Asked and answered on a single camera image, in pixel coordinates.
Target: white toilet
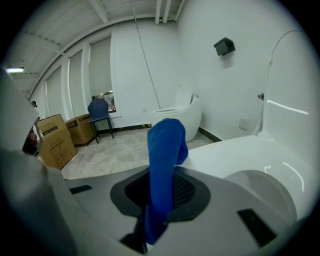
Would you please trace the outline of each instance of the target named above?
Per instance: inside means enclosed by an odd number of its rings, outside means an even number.
[[[180,82],[175,96],[175,103],[168,108],[150,112],[151,125],[165,118],[178,119],[185,128],[185,140],[191,141],[197,134],[201,122],[199,96],[192,93],[192,80],[187,77]]]
[[[303,32],[278,42],[268,74],[261,132],[190,150],[182,166],[219,178],[245,170],[269,175],[285,187],[300,220],[320,186],[320,63]],[[242,178],[248,188],[259,185]]]

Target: tile floor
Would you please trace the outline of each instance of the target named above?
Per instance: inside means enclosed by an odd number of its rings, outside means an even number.
[[[112,174],[149,164],[146,129],[101,134],[99,144],[94,140],[78,147],[77,154],[61,170],[65,179],[73,180]],[[201,133],[187,143],[194,149],[213,143]]]

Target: cardboard box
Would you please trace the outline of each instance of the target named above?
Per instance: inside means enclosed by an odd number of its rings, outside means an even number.
[[[42,133],[40,156],[47,167],[61,170],[77,153],[60,114],[38,121]]]
[[[90,114],[83,114],[65,122],[75,146],[87,146],[94,139],[90,120]]]

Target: electrical outlet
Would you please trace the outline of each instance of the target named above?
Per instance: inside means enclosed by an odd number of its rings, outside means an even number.
[[[249,126],[249,119],[241,117],[239,120],[239,128],[247,131],[248,126]]]

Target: blue cloth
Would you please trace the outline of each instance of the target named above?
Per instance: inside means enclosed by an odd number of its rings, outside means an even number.
[[[177,119],[166,118],[148,131],[150,198],[142,216],[145,240],[153,245],[166,229],[174,207],[174,169],[188,156],[186,130]]]

